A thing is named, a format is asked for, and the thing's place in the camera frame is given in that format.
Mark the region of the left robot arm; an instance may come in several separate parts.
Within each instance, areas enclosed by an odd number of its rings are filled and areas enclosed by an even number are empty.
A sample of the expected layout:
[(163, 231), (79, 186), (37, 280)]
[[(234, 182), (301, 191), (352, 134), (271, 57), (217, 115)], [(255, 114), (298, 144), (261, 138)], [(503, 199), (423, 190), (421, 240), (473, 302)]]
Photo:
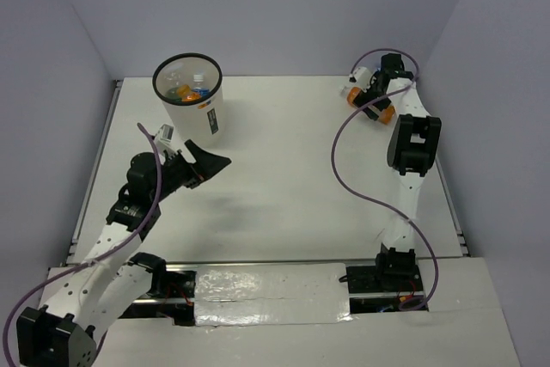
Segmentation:
[(80, 266), (60, 273), (63, 286), (40, 308), (25, 308), (16, 321), (22, 366), (90, 366), (107, 331), (138, 297), (158, 297), (168, 288), (166, 261), (139, 251), (161, 216), (160, 202), (180, 188), (194, 189), (231, 160), (185, 142), (193, 156), (156, 139), (135, 155), (126, 183), (106, 224)]

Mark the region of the long orange label bottle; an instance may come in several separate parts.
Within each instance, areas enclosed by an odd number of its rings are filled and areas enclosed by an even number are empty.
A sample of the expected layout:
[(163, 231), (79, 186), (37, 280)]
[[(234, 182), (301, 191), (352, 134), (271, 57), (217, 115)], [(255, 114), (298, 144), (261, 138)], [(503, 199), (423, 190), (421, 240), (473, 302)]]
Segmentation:
[[(344, 86), (340, 94), (351, 106), (359, 108), (375, 98), (382, 97), (384, 92), (378, 91), (374, 87), (361, 89), (357, 86)], [(374, 105), (366, 107), (363, 112), (369, 119), (388, 125), (395, 115), (395, 108), (389, 98), (383, 98)]]

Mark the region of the blue label water bottle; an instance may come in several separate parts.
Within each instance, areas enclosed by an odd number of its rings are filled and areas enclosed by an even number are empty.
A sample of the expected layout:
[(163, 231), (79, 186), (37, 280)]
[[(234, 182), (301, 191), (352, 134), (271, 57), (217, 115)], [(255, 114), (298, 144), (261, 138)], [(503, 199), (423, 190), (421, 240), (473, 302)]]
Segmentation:
[(199, 98), (205, 97), (211, 92), (210, 88), (206, 85), (204, 73), (193, 75), (192, 92)]

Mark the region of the small orange juice bottle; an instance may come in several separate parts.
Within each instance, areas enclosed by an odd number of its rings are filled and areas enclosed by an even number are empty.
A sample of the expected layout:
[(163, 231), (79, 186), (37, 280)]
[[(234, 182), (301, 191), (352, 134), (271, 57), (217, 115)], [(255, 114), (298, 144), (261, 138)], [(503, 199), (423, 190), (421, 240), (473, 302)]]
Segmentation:
[(192, 89), (189, 85), (184, 84), (176, 89), (176, 95), (182, 102), (193, 102), (199, 100), (202, 95), (199, 91)]

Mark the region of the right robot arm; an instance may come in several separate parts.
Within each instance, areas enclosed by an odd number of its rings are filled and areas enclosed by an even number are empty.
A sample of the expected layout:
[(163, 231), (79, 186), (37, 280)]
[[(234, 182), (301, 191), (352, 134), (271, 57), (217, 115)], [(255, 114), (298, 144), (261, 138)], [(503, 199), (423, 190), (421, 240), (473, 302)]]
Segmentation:
[(383, 231), (373, 271), (374, 285), (382, 291), (414, 288), (419, 271), (410, 222), (416, 218), (422, 184), (435, 163), (442, 121), (422, 104), (415, 74), (406, 69), (401, 52), (387, 50), (373, 72), (354, 66), (350, 82), (348, 103), (361, 107), (375, 122), (395, 122), (387, 164), (396, 180), (394, 206), (406, 215), (394, 218)]

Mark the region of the green label clear bottle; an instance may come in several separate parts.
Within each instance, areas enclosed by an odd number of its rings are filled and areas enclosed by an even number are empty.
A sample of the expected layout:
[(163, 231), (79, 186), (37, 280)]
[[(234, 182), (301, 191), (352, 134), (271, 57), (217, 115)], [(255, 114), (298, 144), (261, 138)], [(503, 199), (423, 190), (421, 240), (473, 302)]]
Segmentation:
[(181, 79), (182, 64), (172, 63), (167, 65), (162, 71), (163, 92), (167, 99), (172, 101), (179, 100), (178, 89), (182, 86)]

